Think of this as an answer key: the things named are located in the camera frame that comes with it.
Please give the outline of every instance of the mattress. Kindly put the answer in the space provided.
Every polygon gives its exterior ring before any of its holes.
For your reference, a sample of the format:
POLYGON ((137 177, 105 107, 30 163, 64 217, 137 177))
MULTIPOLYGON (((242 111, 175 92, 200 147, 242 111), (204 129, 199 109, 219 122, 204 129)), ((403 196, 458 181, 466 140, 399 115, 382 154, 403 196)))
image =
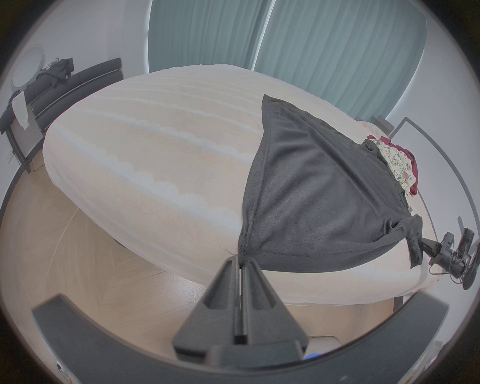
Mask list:
MULTIPOLYGON (((53 183, 137 255, 208 285, 238 249, 242 199, 263 135, 264 94, 360 144, 375 128, 293 85, 219 64, 170 68, 110 85, 59 116, 43 155, 53 183)), ((423 218, 419 196, 412 214, 423 218)), ((439 272, 434 266, 432 272, 439 272)), ((264 271, 287 303, 364 304, 425 288, 428 258, 410 268, 406 240, 343 271, 264 271)))

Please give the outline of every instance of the curtain fold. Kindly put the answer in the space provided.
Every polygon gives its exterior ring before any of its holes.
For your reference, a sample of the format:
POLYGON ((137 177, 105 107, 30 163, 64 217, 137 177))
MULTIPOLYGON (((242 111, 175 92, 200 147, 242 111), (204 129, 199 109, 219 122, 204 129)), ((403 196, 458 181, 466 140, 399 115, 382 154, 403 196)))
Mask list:
POLYGON ((150 72, 195 64, 248 68, 268 0, 154 0, 150 72))
POLYGON ((408 0, 276 0, 254 70, 372 120, 402 96, 426 35, 408 0))

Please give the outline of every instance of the red garment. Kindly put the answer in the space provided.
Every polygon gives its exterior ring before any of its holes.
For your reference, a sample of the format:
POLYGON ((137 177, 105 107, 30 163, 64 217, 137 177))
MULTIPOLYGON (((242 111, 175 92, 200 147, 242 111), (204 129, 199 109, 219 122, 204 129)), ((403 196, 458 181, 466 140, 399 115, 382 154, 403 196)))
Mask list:
MULTIPOLYGON (((369 135, 367 137, 367 139, 369 140, 376 140, 377 138, 373 135, 369 135)), ((411 153, 408 149, 404 149, 402 148, 401 146, 399 145, 393 145, 392 144, 392 141, 388 138, 388 137, 384 137, 382 136, 380 138, 380 141, 386 145, 388 145, 389 147, 393 147, 393 148, 396 148, 398 149, 399 151, 402 151, 407 157, 408 159, 412 162, 412 173, 413 173, 413 176, 415 176, 415 178, 417 179, 417 181, 415 182, 415 184, 413 184, 411 187, 410 187, 410 194, 415 196, 418 192, 418 183, 419 183, 419 171, 418 171, 418 168, 417 168, 417 162, 415 161, 415 157, 413 155, 413 153, 411 153)))

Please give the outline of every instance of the bed headboard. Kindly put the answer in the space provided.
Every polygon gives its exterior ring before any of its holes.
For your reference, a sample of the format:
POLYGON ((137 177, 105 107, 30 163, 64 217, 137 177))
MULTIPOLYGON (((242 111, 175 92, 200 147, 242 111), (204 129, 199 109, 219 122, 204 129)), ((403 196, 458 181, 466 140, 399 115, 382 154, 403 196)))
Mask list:
POLYGON ((390 133, 389 138, 415 156, 419 170, 419 195, 439 241, 448 231, 458 242, 463 227, 468 227, 476 233, 474 247, 480 232, 479 215, 462 175, 445 151, 407 117, 390 133))

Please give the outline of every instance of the wooden floor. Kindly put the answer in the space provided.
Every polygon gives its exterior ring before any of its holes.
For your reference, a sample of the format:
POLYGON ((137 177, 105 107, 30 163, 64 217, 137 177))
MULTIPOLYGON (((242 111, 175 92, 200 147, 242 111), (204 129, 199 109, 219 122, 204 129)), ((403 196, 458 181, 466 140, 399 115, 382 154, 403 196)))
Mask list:
MULTIPOLYGON (((175 359, 171 339, 204 287, 118 245, 51 183, 42 164, 40 153, 36 171, 24 173, 15 187, 0 227, 0 292, 22 336, 56 372, 31 309, 64 293, 119 337, 175 359)), ((345 344, 391 315, 393 299, 288 309, 310 336, 334 336, 345 344)))

